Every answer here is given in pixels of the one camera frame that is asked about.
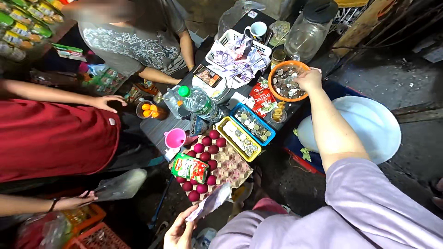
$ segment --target pink funnel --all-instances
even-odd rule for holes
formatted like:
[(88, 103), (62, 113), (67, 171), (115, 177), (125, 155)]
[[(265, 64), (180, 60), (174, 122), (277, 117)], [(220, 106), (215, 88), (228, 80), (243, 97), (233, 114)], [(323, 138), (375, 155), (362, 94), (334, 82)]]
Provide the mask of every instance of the pink funnel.
[(180, 148), (185, 144), (186, 133), (180, 128), (175, 128), (165, 132), (165, 144), (168, 148)]

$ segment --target lavender sleeve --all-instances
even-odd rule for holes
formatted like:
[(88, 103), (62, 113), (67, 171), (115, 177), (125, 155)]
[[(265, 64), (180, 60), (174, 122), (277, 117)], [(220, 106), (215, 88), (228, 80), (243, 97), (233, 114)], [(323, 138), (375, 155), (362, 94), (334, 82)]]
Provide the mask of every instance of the lavender sleeve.
[(377, 244), (441, 248), (443, 221), (393, 186), (377, 165), (346, 158), (326, 172), (325, 201)]

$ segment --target white plastic basket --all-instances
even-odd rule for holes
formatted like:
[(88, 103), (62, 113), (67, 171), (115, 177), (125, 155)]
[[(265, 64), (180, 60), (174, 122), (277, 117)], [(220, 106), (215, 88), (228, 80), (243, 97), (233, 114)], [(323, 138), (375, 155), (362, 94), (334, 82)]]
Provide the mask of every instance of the white plastic basket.
[[(226, 30), (226, 32), (223, 34), (222, 37), (220, 37), (220, 39), (218, 39), (218, 41), (224, 46), (226, 43), (228, 43), (228, 41), (233, 40), (233, 39), (238, 39), (241, 36), (241, 34), (233, 29), (228, 29)], [(259, 51), (261, 51), (263, 54), (265, 54), (266, 56), (271, 56), (272, 50), (270, 47), (265, 46), (259, 42), (256, 41), (252, 41), (252, 47), (257, 48)], [(214, 66), (218, 66), (215, 62), (214, 62), (214, 54), (212, 52), (209, 52), (206, 54), (205, 57), (206, 61)]]

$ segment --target orange bowl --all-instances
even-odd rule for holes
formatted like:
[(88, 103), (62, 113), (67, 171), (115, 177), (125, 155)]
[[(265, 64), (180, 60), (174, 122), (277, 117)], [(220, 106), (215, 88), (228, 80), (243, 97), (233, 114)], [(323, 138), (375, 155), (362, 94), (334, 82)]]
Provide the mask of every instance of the orange bowl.
[(281, 62), (279, 64), (277, 64), (269, 73), (269, 77), (268, 77), (268, 87), (271, 90), (272, 94), (279, 100), (282, 100), (284, 102), (296, 102), (296, 101), (300, 101), (302, 99), (305, 99), (307, 97), (307, 93), (304, 94), (303, 96), (300, 96), (298, 98), (285, 98), (283, 96), (281, 96), (280, 94), (278, 94), (278, 92), (276, 92), (274, 90), (274, 86), (272, 85), (272, 77), (274, 77), (274, 74), (276, 73), (276, 71), (284, 66), (288, 66), (288, 67), (298, 67), (301, 68), (305, 71), (310, 70), (310, 68), (302, 63), (302, 62), (298, 62), (298, 61), (285, 61), (285, 62)]

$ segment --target orange crate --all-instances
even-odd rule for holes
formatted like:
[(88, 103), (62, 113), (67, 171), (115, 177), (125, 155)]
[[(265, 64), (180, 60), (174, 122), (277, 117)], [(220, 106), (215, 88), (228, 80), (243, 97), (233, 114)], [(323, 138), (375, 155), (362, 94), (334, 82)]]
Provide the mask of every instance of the orange crate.
[(64, 246), (65, 249), (131, 249), (105, 223), (72, 238)]
[(89, 228), (100, 223), (106, 216), (106, 212), (97, 204), (89, 204), (74, 210), (65, 210), (62, 211), (62, 213), (72, 225), (71, 234), (73, 236), (87, 231)]

